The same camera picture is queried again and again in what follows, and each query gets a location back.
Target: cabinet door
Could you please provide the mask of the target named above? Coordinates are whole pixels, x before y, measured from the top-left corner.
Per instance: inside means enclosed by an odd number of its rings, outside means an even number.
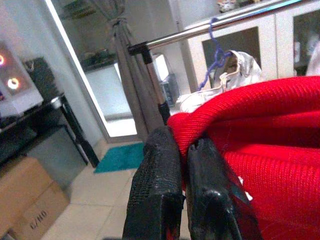
[[[266,80],[277,78],[276,29],[274,15],[255,18],[213,32],[224,51],[235,50],[253,56]],[[198,85],[204,81],[208,67],[214,62],[215,46],[209,33],[188,40],[192,65]],[[207,82],[205,89],[212,84]]]
[[[275,17],[278,76],[304,76],[320,40],[320,1],[293,7]]]

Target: red fabric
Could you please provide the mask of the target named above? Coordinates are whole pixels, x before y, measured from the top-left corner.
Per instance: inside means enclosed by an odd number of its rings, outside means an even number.
[[[320,76],[240,87],[168,125],[182,168],[188,146],[208,133],[244,179],[265,240],[320,240]]]

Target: blue string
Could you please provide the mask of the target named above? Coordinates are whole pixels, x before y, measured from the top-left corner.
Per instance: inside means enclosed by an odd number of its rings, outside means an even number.
[[[215,45],[216,47],[216,50],[215,50],[215,53],[213,55],[214,57],[214,62],[213,64],[208,68],[208,70],[206,71],[205,73],[205,78],[204,78],[204,81],[199,85],[197,91],[200,91],[205,85],[206,83],[208,82],[208,79],[209,79],[209,74],[212,72],[213,69],[215,68],[221,68],[225,65],[225,62],[226,62],[226,58],[227,57],[230,57],[232,55],[231,52],[227,51],[227,52],[224,52],[220,43],[218,42],[217,39],[215,39],[214,35],[213,35],[213,31],[212,31],[212,24],[214,22],[216,22],[218,19],[216,17],[212,18],[211,22],[210,22],[210,27],[209,27],[209,34],[210,34],[210,37],[211,37],[211,40],[213,42],[213,44]]]

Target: teal rug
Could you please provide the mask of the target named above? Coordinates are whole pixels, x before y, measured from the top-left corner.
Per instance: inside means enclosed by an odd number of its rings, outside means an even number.
[[[108,150],[94,173],[137,169],[144,159],[143,143],[113,147]]]

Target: orange light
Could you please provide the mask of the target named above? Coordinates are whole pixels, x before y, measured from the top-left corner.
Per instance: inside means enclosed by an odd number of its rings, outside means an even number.
[[[0,55],[0,66],[5,63],[5,58],[4,56]]]
[[[7,82],[8,87],[13,90],[16,90],[19,87],[19,84],[20,84],[19,80],[16,79],[15,77],[10,78]]]

